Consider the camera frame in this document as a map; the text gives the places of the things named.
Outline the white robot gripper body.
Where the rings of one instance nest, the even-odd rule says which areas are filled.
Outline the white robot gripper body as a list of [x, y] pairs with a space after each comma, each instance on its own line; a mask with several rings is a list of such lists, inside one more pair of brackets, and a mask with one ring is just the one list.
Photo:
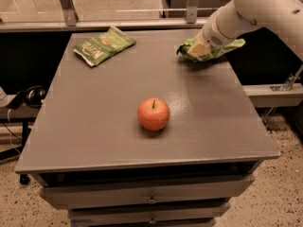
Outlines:
[[219, 48], [232, 43], [235, 40], [235, 18], [236, 11], [233, 8], [219, 8], [194, 37], [194, 44], [202, 44], [205, 48]]

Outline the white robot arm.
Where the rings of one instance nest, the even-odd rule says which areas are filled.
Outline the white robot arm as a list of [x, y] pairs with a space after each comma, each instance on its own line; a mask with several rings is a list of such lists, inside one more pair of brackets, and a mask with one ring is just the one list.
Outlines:
[[303, 60], [303, 0], [231, 0], [210, 15], [188, 54], [201, 60], [213, 48], [262, 27], [275, 33]]

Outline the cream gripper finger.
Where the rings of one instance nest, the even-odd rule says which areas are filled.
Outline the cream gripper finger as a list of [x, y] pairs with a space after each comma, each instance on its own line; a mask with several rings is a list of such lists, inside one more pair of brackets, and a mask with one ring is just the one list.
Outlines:
[[194, 44], [189, 48], [187, 53], [193, 58], [203, 58], [211, 52], [211, 46], [204, 39], [200, 39], [194, 42]]

